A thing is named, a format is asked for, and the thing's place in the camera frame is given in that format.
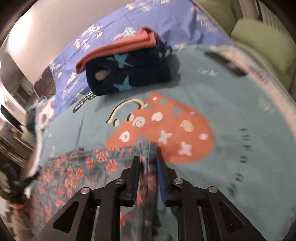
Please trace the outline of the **dark patterned pillow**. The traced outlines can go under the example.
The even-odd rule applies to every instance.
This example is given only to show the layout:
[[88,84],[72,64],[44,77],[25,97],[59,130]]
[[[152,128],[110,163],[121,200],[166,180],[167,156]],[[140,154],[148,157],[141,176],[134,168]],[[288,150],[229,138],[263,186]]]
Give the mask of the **dark patterned pillow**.
[[56,85],[49,67],[44,70],[34,84],[34,91],[40,99],[49,99],[56,94]]

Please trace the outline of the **green pillow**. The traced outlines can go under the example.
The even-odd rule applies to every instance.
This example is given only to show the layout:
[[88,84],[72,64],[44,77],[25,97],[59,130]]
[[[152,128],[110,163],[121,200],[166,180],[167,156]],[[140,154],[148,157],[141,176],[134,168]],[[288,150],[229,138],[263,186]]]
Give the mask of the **green pillow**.
[[259,51],[282,73],[295,60],[293,39],[260,21],[238,20],[230,37]]
[[231,8],[230,1],[193,1],[203,9],[220,25],[220,27],[231,35],[235,25],[236,18]]

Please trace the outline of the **folded coral red garment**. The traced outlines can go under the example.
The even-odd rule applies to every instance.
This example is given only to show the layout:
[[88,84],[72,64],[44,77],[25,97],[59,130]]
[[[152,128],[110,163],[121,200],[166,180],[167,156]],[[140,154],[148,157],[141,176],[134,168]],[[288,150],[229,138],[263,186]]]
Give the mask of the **folded coral red garment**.
[[76,73],[80,74],[85,71],[86,63],[95,58],[155,47],[157,45],[156,38],[158,37],[158,33],[154,30],[146,27],[141,28],[135,35],[122,38],[114,43],[104,45],[86,54],[77,62],[75,66]]

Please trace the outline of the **folded navy star garment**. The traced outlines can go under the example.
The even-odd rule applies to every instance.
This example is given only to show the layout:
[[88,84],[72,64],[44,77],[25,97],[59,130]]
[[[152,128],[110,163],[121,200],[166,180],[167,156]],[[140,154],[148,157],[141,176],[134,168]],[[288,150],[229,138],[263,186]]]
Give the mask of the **folded navy star garment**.
[[169,45],[156,38],[154,47],[94,58],[85,66],[88,86],[93,94],[103,96],[169,82],[172,53]]

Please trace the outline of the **green pillow near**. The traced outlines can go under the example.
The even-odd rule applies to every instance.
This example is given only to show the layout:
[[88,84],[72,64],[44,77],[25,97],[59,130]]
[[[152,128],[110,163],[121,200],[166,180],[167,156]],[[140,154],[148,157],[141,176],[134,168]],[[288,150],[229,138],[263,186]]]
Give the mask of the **green pillow near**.
[[260,21],[238,20],[230,37],[259,51],[282,73],[295,60],[293,39]]

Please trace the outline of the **black remote control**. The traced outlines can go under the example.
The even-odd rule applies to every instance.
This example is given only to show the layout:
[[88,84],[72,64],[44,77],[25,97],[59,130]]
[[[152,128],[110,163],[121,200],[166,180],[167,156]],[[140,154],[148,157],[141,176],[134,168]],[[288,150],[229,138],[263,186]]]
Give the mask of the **black remote control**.
[[204,55],[211,58],[212,60],[216,61],[217,63],[219,63],[221,66],[226,68],[228,71],[230,71],[235,76],[237,76],[237,77],[246,76],[246,73],[241,68],[237,67],[233,62],[226,59],[222,55],[215,53],[215,52],[211,52],[211,51],[204,52]]

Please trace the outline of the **teal printed bed blanket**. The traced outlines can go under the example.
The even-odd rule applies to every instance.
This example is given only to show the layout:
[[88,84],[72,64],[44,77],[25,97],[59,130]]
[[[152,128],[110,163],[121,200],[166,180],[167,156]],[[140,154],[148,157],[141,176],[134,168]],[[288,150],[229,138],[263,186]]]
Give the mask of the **teal printed bed blanket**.
[[[168,83],[63,111],[42,135],[40,165],[79,148],[156,142],[178,176],[217,187],[267,240],[284,240],[295,222],[295,102],[237,48],[209,50],[242,67],[243,77],[205,56],[207,50],[175,52]],[[174,240],[177,222],[157,188],[159,221]]]

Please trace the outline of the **green pillow far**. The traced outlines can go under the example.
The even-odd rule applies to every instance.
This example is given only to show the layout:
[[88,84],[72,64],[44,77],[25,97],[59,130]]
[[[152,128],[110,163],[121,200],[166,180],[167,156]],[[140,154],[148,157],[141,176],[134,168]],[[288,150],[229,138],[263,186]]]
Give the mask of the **green pillow far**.
[[236,18],[231,8],[230,1],[193,1],[203,9],[220,25],[220,27],[231,35],[235,25]]

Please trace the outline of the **teal floral patterned garment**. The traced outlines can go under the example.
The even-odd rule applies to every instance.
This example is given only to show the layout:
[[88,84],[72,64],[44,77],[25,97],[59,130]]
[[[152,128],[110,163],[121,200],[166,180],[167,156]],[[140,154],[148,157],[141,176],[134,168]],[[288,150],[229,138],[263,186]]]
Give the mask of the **teal floral patterned garment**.
[[156,142],[143,141],[135,146],[101,150],[79,148],[49,158],[41,167],[31,189],[31,229],[36,235],[57,211],[82,187],[104,187],[131,167],[139,157],[143,165],[139,175],[136,204],[120,212],[121,240],[173,240],[161,227],[157,211]]

